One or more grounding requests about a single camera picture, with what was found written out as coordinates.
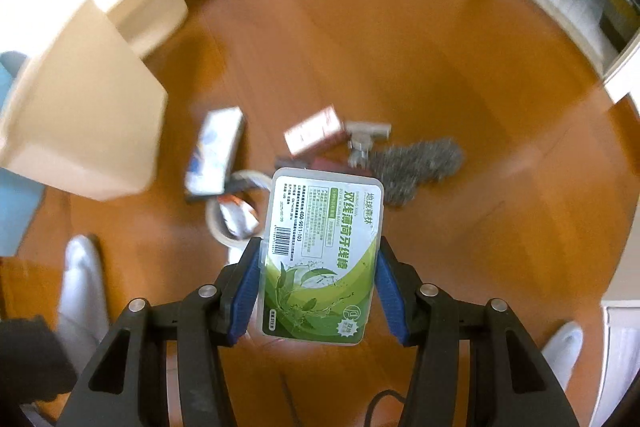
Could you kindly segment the white blue medicine box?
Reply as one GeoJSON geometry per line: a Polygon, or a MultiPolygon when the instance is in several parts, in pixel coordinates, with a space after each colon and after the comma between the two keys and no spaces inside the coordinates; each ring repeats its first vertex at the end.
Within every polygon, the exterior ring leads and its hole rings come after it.
{"type": "Polygon", "coordinates": [[[209,112],[186,168],[184,189],[187,198],[203,198],[224,193],[244,129],[239,106],[209,112]]]}

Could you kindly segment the white radiator panel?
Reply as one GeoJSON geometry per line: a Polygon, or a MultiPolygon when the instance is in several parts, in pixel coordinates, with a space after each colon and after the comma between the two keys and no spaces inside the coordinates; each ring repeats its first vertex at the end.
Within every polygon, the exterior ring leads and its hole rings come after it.
{"type": "Polygon", "coordinates": [[[639,370],[639,301],[603,300],[603,355],[590,426],[602,426],[639,370]]]}

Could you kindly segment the clear tape roll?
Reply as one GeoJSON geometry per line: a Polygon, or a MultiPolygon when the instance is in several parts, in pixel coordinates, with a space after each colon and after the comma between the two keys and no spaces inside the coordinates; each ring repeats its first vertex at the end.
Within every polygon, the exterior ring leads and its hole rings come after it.
{"type": "Polygon", "coordinates": [[[255,170],[231,173],[220,195],[206,202],[205,221],[209,233],[228,248],[243,249],[248,241],[261,236],[262,218],[255,207],[241,197],[250,191],[266,191],[272,187],[272,178],[255,170]]]}

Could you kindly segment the left white slipper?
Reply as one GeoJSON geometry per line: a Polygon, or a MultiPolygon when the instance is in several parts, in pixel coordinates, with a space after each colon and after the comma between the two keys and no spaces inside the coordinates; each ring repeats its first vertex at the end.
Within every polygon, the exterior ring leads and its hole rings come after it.
{"type": "Polygon", "coordinates": [[[76,235],[65,248],[54,335],[77,375],[85,369],[109,328],[98,241],[94,236],[76,235]]]}

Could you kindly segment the orange white wrapper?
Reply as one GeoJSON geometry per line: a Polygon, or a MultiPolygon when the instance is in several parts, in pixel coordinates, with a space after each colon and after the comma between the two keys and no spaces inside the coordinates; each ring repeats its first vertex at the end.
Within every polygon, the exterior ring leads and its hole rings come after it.
{"type": "Polygon", "coordinates": [[[234,239],[248,239],[259,231],[257,211],[244,199],[235,195],[221,195],[217,198],[222,220],[234,239]]]}

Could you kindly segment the right white slipper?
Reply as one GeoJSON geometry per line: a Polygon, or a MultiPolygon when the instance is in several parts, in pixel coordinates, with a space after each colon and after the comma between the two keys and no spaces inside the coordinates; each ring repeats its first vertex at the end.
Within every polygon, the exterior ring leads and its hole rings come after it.
{"type": "Polygon", "coordinates": [[[555,378],[563,390],[566,390],[578,361],[584,331],[575,321],[563,324],[541,350],[555,378]]]}

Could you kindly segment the silver metal clip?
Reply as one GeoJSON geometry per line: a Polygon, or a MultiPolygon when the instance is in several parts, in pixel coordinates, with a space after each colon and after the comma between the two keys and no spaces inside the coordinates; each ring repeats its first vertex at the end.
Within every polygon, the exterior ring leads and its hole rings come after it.
{"type": "Polygon", "coordinates": [[[392,125],[382,122],[346,121],[344,128],[348,134],[348,165],[352,168],[366,168],[375,142],[387,140],[392,132],[392,125]]]}

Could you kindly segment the steel wool scrubber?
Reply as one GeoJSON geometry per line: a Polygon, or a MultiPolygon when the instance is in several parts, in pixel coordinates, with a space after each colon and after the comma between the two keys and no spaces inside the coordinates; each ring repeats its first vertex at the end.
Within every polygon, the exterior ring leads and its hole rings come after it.
{"type": "Polygon", "coordinates": [[[456,174],[464,160],[453,139],[440,139],[376,150],[370,154],[369,169],[383,184],[385,205],[400,207],[416,197],[421,184],[456,174]]]}

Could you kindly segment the teal storage box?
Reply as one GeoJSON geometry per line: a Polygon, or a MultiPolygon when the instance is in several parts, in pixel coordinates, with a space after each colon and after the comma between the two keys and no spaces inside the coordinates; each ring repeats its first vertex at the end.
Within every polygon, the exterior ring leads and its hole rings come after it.
{"type": "MultiPolygon", "coordinates": [[[[25,61],[26,56],[18,52],[1,54],[1,106],[6,104],[12,84],[25,61]]],[[[1,257],[14,257],[40,206],[44,186],[1,169],[0,190],[1,257]]]]}

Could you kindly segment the green floss pick box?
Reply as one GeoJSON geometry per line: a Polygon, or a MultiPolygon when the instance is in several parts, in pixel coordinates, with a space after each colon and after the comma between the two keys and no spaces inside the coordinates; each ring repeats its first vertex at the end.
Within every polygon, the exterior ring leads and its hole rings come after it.
{"type": "Polygon", "coordinates": [[[369,320],[384,187],[370,176],[281,168],[262,239],[259,325],[270,337],[355,346],[369,320]]]}

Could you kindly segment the white slipper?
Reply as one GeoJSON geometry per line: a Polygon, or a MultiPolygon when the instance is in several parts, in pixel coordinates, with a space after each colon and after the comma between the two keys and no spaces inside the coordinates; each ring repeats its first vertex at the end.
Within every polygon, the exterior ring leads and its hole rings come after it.
{"type": "Polygon", "coordinates": [[[77,375],[85,369],[109,328],[98,241],[94,236],[76,235],[65,248],[54,335],[77,375]]]}
{"type": "Polygon", "coordinates": [[[563,390],[566,390],[578,361],[584,331],[575,321],[563,324],[541,350],[555,378],[563,390]]]}

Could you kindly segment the dark red perfume bottle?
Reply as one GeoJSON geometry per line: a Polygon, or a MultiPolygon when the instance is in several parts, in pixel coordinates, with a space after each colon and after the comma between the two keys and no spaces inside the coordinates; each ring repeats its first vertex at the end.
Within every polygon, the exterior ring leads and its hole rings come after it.
{"type": "Polygon", "coordinates": [[[327,172],[353,174],[354,176],[372,176],[367,168],[350,167],[345,161],[337,161],[322,156],[311,158],[278,156],[274,162],[274,169],[298,168],[327,172]]]}

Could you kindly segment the pink printed carton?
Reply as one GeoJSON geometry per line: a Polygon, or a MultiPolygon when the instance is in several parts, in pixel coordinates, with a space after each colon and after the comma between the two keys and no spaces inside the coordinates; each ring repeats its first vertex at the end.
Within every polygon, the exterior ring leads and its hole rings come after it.
{"type": "Polygon", "coordinates": [[[333,105],[321,109],[284,132],[284,141],[292,156],[320,152],[345,139],[343,121],[333,105]]]}

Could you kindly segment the beige plastic trash bin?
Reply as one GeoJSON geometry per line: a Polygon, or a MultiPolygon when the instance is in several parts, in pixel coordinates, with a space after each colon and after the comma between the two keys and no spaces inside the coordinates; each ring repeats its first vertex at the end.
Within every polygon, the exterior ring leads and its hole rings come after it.
{"type": "Polygon", "coordinates": [[[144,192],[168,94],[143,59],[186,19],[184,0],[85,0],[1,107],[1,166],[94,200],[144,192]]]}

